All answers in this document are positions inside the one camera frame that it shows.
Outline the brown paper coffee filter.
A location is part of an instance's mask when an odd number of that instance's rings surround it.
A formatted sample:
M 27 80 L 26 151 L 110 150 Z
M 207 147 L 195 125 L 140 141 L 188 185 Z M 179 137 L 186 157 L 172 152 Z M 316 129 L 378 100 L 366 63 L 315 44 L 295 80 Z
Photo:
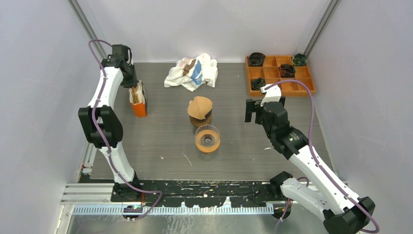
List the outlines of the brown paper coffee filter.
M 203 120 L 206 113 L 212 110 L 213 103 L 210 99 L 202 96 L 196 96 L 189 101 L 188 114 L 190 117 Z

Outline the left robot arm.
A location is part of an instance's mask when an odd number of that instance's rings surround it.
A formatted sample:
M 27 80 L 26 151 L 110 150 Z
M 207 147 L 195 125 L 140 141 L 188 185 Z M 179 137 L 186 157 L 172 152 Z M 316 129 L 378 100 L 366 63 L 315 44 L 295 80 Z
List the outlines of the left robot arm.
M 113 106 L 120 86 L 131 89 L 138 84 L 131 49 L 122 44 L 98 60 L 100 78 L 93 98 L 79 108 L 78 117 L 86 140 L 107 160 L 113 173 L 112 201 L 138 201 L 143 192 L 135 170 L 129 164 L 122 145 L 123 126 Z

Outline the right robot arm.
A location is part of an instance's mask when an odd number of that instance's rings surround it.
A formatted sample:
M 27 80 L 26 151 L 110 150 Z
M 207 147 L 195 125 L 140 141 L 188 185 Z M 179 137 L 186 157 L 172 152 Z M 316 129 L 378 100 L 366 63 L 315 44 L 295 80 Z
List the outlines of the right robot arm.
M 375 203 L 368 196 L 360 197 L 325 165 L 303 132 L 290 125 L 284 107 L 285 98 L 261 103 L 246 100 L 245 121 L 263 126 L 274 149 L 296 165 L 317 188 L 314 191 L 299 183 L 288 172 L 270 180 L 270 193 L 276 200 L 285 197 L 297 201 L 322 222 L 330 234 L 356 234 L 372 221 Z

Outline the orange coffee filter box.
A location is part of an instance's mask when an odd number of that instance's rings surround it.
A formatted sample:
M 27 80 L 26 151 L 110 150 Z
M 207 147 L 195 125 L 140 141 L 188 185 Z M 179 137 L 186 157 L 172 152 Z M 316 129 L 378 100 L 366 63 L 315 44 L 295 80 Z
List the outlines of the orange coffee filter box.
M 129 99 L 131 108 L 136 117 L 147 116 L 147 94 L 144 84 L 141 80 L 138 80 L 136 86 L 129 89 Z

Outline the rolled dark green tie front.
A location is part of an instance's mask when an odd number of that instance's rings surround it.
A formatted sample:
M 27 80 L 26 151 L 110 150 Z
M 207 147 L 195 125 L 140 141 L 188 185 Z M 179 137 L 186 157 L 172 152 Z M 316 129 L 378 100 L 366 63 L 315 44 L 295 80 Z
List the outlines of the rolled dark green tie front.
M 250 83 L 252 91 L 258 91 L 266 85 L 266 81 L 264 78 L 252 79 Z

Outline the orange wooden compartment tray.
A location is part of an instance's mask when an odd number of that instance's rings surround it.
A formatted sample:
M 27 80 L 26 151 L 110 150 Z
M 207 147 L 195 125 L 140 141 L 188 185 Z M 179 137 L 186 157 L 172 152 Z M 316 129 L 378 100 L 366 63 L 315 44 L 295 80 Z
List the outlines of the orange wooden compartment tray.
M 281 68 L 283 64 L 292 65 L 295 68 L 295 74 L 291 79 L 298 80 L 304 83 L 312 94 L 316 92 L 316 87 L 314 85 L 312 75 L 309 67 L 306 66 L 296 66 L 293 63 L 292 56 L 274 56 L 269 55 L 265 57 L 262 65 L 260 66 L 250 66 L 249 56 L 245 57 L 245 75 L 246 75 L 246 91 L 250 97 L 263 97 L 259 90 L 253 90 L 251 82 L 263 78 L 266 84 L 272 84 L 279 81 L 287 80 L 285 71 Z

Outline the rolled dark tie back left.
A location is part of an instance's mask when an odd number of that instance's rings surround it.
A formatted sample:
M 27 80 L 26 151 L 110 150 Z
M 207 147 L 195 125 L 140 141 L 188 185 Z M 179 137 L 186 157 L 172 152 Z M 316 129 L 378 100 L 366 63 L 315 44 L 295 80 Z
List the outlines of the rolled dark tie back left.
M 262 67 L 264 62 L 265 62 L 265 54 L 260 53 L 260 52 L 254 52 L 250 54 L 248 57 L 248 66 L 250 67 Z

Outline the rolled orange floral tie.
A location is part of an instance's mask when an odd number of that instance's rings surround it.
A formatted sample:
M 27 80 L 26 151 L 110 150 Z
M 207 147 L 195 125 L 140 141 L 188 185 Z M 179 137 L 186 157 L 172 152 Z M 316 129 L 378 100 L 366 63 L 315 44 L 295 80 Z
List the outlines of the rolled orange floral tie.
M 279 74 L 281 78 L 294 78 L 295 73 L 295 67 L 290 64 L 281 64 L 279 66 Z

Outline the crumpled white plastic bag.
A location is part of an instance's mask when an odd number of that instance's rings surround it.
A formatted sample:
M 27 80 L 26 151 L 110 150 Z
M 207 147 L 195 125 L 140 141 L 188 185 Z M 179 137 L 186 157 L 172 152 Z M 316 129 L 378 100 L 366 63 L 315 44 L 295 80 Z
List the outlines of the crumpled white plastic bag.
M 203 53 L 195 58 L 184 57 L 170 68 L 164 80 L 164 87 L 182 86 L 193 92 L 202 84 L 214 88 L 218 76 L 218 62 L 209 54 Z

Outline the rolled green floral tie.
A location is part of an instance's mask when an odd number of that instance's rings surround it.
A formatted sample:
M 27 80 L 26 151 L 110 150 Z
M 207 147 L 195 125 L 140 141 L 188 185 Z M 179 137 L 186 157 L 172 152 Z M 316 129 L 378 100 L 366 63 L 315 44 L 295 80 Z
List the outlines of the rolled green floral tie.
M 305 54 L 295 54 L 291 57 L 293 66 L 306 66 L 307 65 L 307 56 Z

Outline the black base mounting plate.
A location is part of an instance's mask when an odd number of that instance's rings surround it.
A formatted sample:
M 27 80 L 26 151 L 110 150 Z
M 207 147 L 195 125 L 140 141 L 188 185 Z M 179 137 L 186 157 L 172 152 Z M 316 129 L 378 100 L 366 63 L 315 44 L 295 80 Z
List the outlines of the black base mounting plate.
M 138 187 L 147 193 L 115 184 L 111 201 L 142 202 L 150 207 L 158 199 L 157 191 L 162 192 L 157 207 L 222 207 L 228 199 L 232 208 L 250 208 L 270 203 L 285 205 L 287 201 L 268 181 L 141 180 Z

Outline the aluminium frame rail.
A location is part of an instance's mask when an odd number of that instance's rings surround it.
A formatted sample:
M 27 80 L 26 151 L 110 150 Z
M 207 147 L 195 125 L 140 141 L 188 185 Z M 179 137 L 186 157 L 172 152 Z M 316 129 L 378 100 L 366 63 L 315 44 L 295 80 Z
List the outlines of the aluminium frame rail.
M 314 191 L 317 188 L 312 183 L 299 181 L 305 187 Z M 157 207 L 157 202 L 162 196 L 161 191 L 158 199 L 150 207 L 142 202 L 112 202 L 111 196 L 114 184 L 112 183 L 75 183 L 68 184 L 61 199 L 64 205 L 73 205 L 75 215 L 122 215 L 127 219 L 148 215 L 246 215 L 246 214 L 282 214 L 280 203 L 270 203 L 263 207 L 240 207 L 232 208 L 229 200 L 225 200 L 222 207 L 193 208 L 182 204 L 179 207 Z

